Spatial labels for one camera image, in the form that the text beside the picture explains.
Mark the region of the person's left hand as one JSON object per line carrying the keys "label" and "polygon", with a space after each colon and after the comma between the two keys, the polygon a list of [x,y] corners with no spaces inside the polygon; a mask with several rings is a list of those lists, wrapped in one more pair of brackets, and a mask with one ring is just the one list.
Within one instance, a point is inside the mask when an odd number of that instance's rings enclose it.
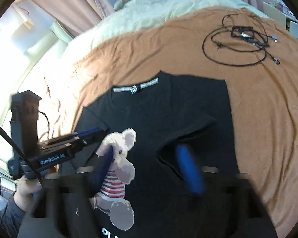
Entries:
{"label": "person's left hand", "polygon": [[38,179],[27,179],[22,176],[17,184],[13,200],[22,211],[27,211],[33,203],[33,193],[40,191],[42,185]]}

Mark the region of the person's left forearm dark sleeve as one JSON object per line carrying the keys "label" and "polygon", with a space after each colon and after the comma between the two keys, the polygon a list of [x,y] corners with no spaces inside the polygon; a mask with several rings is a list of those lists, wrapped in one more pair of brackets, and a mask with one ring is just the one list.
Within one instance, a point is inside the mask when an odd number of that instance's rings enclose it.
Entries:
{"label": "person's left forearm dark sleeve", "polygon": [[13,238],[18,236],[22,220],[25,216],[25,211],[19,208],[14,201],[15,194],[16,192],[10,196],[6,206],[0,211],[0,224],[8,236]]}

